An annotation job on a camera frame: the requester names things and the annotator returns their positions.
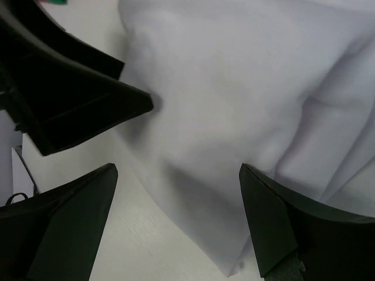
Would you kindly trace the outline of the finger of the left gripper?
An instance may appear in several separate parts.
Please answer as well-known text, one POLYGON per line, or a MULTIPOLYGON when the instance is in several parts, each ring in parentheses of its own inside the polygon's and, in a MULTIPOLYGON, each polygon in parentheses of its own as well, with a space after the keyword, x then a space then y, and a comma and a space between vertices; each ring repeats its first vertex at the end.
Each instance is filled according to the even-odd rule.
POLYGON ((119 79, 124 63, 66 32, 36 1, 1 1, 43 43, 86 67, 119 79))
POLYGON ((153 107, 148 93, 62 56, 30 34, 1 31, 1 108, 44 156, 153 107))

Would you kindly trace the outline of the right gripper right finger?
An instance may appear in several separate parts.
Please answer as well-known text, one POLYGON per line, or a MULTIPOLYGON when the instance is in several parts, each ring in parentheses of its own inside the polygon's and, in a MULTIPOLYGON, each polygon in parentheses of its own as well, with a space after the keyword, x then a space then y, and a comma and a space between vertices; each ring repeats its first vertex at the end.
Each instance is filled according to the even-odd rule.
POLYGON ((324 205, 247 164, 239 179, 263 279, 374 279, 374 218, 324 205))

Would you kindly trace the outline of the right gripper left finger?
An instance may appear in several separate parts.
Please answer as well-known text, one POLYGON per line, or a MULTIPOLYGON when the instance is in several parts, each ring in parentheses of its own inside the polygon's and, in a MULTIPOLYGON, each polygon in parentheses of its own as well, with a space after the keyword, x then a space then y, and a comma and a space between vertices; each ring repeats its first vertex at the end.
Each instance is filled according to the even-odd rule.
POLYGON ((108 163, 1 207, 1 280, 89 280, 117 185, 108 163))

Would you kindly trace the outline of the white t shirt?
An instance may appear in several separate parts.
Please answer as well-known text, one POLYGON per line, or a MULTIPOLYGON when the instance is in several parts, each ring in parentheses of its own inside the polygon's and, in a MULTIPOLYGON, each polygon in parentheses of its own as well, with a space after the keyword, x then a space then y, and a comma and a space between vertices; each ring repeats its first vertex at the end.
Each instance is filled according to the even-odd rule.
POLYGON ((121 129, 163 212, 235 275, 250 254, 238 173, 374 215, 373 1, 120 1, 121 81, 154 109, 121 129))

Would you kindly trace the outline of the green folded t shirt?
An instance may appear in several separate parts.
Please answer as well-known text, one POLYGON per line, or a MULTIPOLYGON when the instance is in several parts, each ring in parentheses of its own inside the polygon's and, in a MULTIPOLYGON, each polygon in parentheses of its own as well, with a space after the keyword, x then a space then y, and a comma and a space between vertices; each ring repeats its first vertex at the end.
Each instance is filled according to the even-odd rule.
POLYGON ((68 0, 48 0, 48 2, 54 5, 67 5, 68 0))

